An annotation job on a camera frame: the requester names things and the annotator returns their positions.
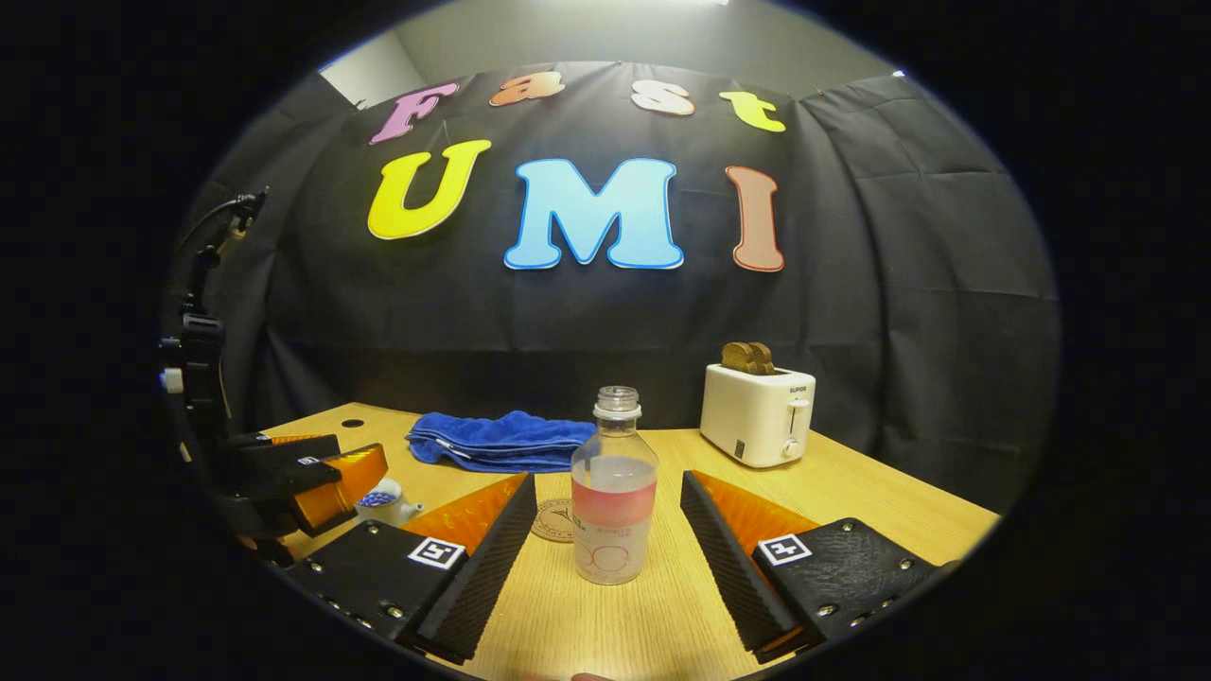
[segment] table surface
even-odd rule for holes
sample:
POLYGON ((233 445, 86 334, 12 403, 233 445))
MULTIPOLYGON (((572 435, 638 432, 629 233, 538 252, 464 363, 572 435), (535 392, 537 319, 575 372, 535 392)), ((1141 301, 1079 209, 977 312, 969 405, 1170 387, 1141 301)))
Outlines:
MULTIPOLYGON (((450 462, 414 459, 404 435, 418 418, 354 402, 264 433, 334 433, 342 451, 380 442, 388 476, 400 482, 411 503, 427 509, 506 477, 466 471, 450 462), (348 419, 363 424, 343 427, 348 419)), ((458 669, 483 679, 568 679, 587 671, 620 681, 711 680, 735 679, 787 659, 761 665, 740 643, 681 511, 682 473, 687 469, 739 485, 821 525, 857 517, 934 565, 963 557, 998 520, 992 511, 815 431, 803 459, 764 470, 735 462, 696 429, 639 433, 660 459, 650 544, 639 576, 615 586, 591 584, 575 572, 572 544, 530 533, 475 658, 458 669)), ((536 475, 535 491, 539 503, 570 498, 570 476, 536 475)), ((315 538, 294 533, 285 543, 302 557, 355 523, 351 520, 315 538)))

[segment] coaster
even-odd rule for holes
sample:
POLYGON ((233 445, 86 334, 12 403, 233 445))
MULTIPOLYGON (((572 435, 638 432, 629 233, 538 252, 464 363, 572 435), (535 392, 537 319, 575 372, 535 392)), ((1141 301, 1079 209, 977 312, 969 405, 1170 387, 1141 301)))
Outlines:
POLYGON ((572 542, 572 499, 547 499, 538 505, 530 532, 551 542, 572 542))

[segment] toaster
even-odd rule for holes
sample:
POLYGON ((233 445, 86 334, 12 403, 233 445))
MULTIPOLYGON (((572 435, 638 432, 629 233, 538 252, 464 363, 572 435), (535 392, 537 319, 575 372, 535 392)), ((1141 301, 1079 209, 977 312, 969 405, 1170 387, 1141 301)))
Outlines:
POLYGON ((721 364, 706 367, 699 430, 752 468, 803 458, 816 395, 815 377, 775 368, 754 376, 721 364))

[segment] folded towel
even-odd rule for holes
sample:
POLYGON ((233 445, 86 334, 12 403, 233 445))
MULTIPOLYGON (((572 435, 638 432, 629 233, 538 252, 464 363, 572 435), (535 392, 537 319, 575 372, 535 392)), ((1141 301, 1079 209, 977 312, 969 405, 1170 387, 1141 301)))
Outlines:
POLYGON ((455 418, 426 413, 412 428, 412 435, 441 437, 467 450, 523 450, 528 447, 579 447, 597 428, 578 420, 547 420, 522 411, 512 411, 492 420, 455 418))
POLYGON ((572 469, 572 450, 543 457, 513 457, 503 459, 469 458, 442 447, 432 440, 413 440, 408 447, 419 462, 437 463, 446 457, 467 470, 480 473, 567 473, 572 469))
POLYGON ((570 469, 572 453, 596 431, 591 423, 547 420, 513 411, 500 419, 427 413, 407 439, 421 462, 449 458, 467 470, 558 473, 570 469))

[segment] letter m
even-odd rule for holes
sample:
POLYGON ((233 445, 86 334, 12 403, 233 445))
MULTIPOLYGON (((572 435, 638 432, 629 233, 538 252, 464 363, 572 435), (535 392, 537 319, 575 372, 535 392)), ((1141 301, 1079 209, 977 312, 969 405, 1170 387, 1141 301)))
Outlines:
POLYGON ((551 242, 555 218, 572 254, 589 264, 615 218, 618 241, 606 256, 621 268, 672 269, 685 259, 673 244, 668 224, 668 179, 677 167, 655 159, 622 161, 593 194, 576 166, 564 159, 543 159, 517 166, 526 181, 526 204, 517 245, 505 252, 513 269, 555 267, 562 252, 551 242))

